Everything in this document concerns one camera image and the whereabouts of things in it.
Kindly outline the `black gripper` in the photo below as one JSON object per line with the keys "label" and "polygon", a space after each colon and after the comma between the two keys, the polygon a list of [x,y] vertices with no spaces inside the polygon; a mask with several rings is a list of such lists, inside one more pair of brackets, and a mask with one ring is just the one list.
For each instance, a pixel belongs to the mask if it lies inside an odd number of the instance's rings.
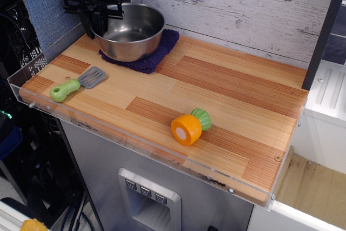
{"label": "black gripper", "polygon": [[67,13],[78,14],[86,35],[94,39],[95,35],[104,35],[108,30],[108,18],[123,19],[122,0],[63,0],[64,10]]}

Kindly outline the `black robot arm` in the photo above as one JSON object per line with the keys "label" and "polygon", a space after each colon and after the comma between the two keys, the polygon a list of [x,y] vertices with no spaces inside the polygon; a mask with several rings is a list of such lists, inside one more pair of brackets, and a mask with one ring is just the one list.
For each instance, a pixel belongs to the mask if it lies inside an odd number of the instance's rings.
{"label": "black robot arm", "polygon": [[123,19],[122,0],[63,0],[63,8],[66,13],[77,14],[85,30],[91,39],[97,34],[103,34],[108,30],[108,19]]}

